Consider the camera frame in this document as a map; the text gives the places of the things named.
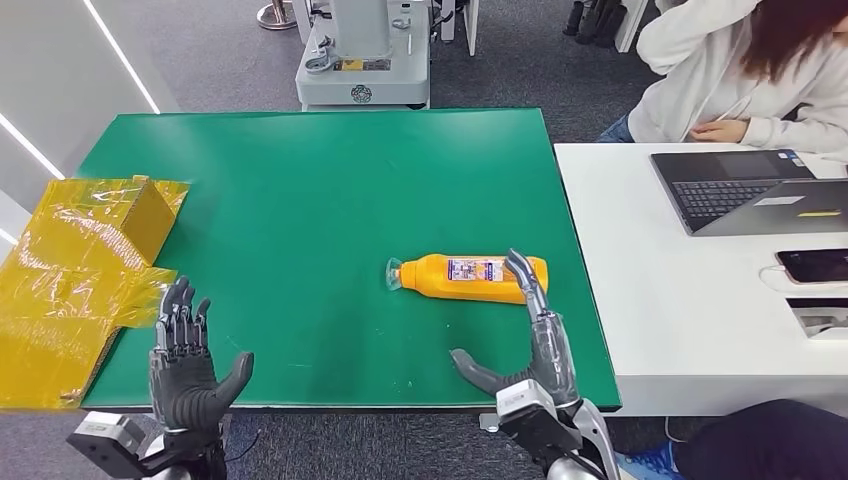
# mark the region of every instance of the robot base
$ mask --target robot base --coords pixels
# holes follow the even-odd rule
[[[303,111],[429,108],[429,11],[420,0],[404,4],[409,7],[401,11],[400,2],[389,3],[388,20],[408,20],[409,27],[390,27],[388,57],[344,58],[324,72],[307,73],[306,62],[316,56],[319,43],[336,37],[332,19],[315,18],[296,77]]]

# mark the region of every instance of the yellow plastic bag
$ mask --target yellow plastic bag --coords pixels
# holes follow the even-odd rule
[[[0,267],[0,408],[79,406],[121,327],[150,325],[179,182],[54,180]]]

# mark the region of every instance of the laptop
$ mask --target laptop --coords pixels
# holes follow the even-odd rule
[[[689,235],[848,232],[848,179],[816,180],[792,150],[651,159]]]

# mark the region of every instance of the long brown hair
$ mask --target long brown hair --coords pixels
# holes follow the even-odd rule
[[[762,0],[754,11],[745,73],[779,81],[796,57],[799,66],[848,16],[848,0]]]

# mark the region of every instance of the person's hand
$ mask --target person's hand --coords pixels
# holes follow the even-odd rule
[[[207,343],[204,298],[192,314],[194,289],[180,277],[162,298],[156,344],[150,351],[153,412],[169,431],[217,433],[218,423],[253,375],[253,354],[241,353],[221,383]]]
[[[748,133],[747,120],[719,120],[702,123],[690,132],[697,142],[739,143]]]

